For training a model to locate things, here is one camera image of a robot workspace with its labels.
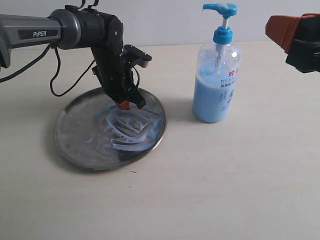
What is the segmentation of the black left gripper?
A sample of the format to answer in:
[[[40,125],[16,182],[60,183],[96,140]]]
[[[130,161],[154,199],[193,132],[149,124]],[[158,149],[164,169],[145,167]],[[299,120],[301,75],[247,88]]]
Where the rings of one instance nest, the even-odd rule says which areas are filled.
[[[109,96],[121,110],[129,110],[130,102],[138,109],[146,105],[146,99],[133,82],[131,67],[121,56],[108,48],[91,47],[97,75],[104,93]]]

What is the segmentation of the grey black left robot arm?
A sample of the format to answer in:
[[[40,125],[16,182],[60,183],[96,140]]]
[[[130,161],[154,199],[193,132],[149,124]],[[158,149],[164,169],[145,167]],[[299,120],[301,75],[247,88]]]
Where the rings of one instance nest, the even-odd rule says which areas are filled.
[[[13,49],[46,44],[40,56],[15,73],[1,78],[6,82],[23,73],[41,60],[49,49],[73,50],[90,48],[93,63],[90,65],[104,93],[119,108],[127,109],[129,103],[139,109],[146,99],[139,90],[139,80],[133,71],[139,65],[145,68],[152,57],[130,44],[124,44],[123,23],[117,16],[99,12],[92,5],[77,7],[66,5],[48,17],[2,14],[0,16],[0,66],[9,68]]]

